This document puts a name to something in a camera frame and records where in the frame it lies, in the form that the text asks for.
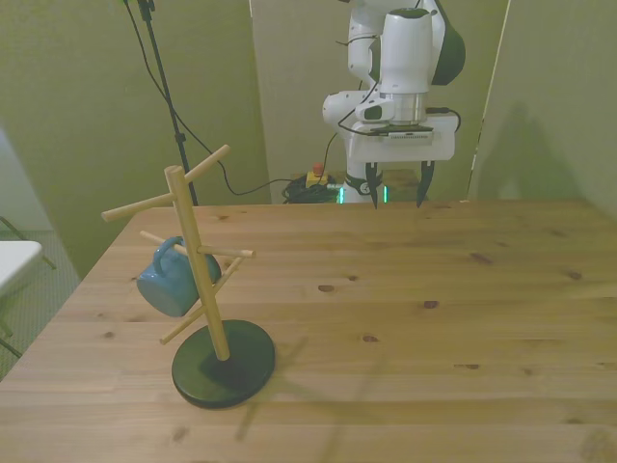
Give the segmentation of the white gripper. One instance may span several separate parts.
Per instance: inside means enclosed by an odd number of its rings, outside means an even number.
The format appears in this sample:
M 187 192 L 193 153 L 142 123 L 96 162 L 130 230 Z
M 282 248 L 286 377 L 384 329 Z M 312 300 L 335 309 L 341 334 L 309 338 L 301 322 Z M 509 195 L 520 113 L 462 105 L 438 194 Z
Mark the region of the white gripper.
M 356 123 L 347 146 L 347 158 L 354 162 L 421 162 L 416 206 L 421 207 L 430 188 L 434 161 L 445 161 L 455 152 L 458 117 L 454 114 L 429 115 L 417 126 L 387 126 Z M 378 208 L 377 163 L 365 164 L 369 196 Z

